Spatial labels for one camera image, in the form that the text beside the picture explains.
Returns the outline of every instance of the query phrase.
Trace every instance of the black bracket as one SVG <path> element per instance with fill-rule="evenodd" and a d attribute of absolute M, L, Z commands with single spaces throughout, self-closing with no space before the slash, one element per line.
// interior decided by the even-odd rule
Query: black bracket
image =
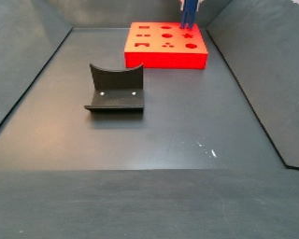
<path fill-rule="evenodd" d="M 93 64 L 89 65 L 95 96 L 89 111 L 100 110 L 143 110 L 143 65 L 125 71 L 108 71 Z"/>

